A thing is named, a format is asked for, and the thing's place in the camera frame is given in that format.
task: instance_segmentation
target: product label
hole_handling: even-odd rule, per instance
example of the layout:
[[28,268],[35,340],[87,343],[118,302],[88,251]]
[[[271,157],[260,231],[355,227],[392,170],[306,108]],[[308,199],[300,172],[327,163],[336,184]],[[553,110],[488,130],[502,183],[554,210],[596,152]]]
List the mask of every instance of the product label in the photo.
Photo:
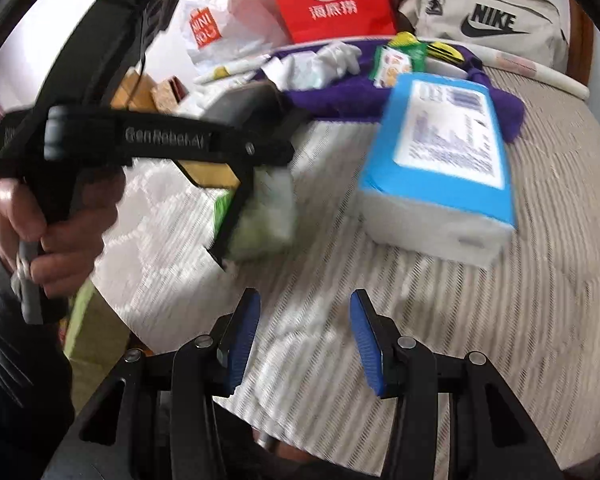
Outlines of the product label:
[[198,48],[207,46],[209,43],[222,38],[216,20],[214,20],[208,7],[192,10],[189,16],[189,25],[194,38],[196,38]]
[[487,99],[475,90],[414,81],[394,162],[504,188]]
[[411,58],[399,50],[386,46],[380,55],[374,86],[392,88],[397,83],[398,76],[407,72],[411,72]]

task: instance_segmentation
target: white box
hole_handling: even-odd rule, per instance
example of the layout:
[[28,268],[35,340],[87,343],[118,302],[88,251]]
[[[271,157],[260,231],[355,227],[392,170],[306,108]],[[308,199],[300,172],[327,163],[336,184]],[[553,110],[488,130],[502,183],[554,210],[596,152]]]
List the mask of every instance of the white box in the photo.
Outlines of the white box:
[[506,153],[485,86],[398,78],[358,183],[366,232],[488,267],[515,229]]

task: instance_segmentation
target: finger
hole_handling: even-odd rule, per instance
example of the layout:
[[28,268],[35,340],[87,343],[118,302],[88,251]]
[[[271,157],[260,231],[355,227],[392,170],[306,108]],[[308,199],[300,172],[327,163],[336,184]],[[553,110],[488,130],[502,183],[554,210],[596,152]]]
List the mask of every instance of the finger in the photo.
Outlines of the finger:
[[87,281],[89,275],[90,272],[84,272],[49,283],[43,287],[45,294],[48,298],[65,298],[67,296],[72,296],[80,290],[80,287]]
[[118,210],[115,206],[83,209],[66,221],[50,225],[42,237],[42,248],[48,253],[86,249],[94,241],[102,241],[103,232],[117,220]]
[[32,261],[31,279],[38,285],[48,285],[76,274],[88,275],[97,256],[94,251],[44,254]]
[[36,197],[29,187],[17,180],[0,181],[0,216],[6,218],[16,234],[27,242],[40,240],[45,232],[45,216]]
[[113,176],[84,186],[82,205],[85,208],[100,208],[116,205],[125,193],[125,173],[122,168]]
[[20,237],[13,230],[11,222],[6,216],[0,214],[0,259],[10,272],[16,268],[19,243]]

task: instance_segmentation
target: white glove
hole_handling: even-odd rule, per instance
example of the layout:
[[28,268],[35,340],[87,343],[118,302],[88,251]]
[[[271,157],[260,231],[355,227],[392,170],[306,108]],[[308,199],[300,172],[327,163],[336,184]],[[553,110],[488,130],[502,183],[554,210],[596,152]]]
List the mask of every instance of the white glove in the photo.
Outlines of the white glove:
[[347,72],[360,73],[362,51],[353,45],[334,41],[318,52],[298,52],[284,59],[273,58],[262,67],[278,90],[317,90],[343,78]]

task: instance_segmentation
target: white tube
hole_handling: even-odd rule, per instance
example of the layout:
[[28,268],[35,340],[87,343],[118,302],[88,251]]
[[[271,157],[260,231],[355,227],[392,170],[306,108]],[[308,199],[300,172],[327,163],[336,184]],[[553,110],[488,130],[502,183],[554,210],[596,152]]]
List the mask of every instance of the white tube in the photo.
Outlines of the white tube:
[[418,38],[420,41],[442,41],[442,43],[451,45],[460,45],[468,48],[476,56],[478,56],[485,66],[499,68],[505,72],[513,72],[529,79],[554,86],[560,90],[564,90],[578,99],[586,101],[589,99],[589,89],[582,83],[578,83],[575,79],[564,75],[552,68],[536,63],[524,57],[514,56],[501,50],[495,50],[488,46],[482,46],[473,43],[463,43],[455,40],[442,40],[439,38]]
[[203,85],[211,83],[218,79],[224,79],[232,75],[244,74],[245,72],[251,72],[257,70],[263,66],[271,58],[270,54],[262,54],[261,56],[245,57],[242,59],[236,59],[230,61],[224,65],[215,67],[210,72],[206,72],[203,75],[199,75],[193,79],[193,83],[196,85]]

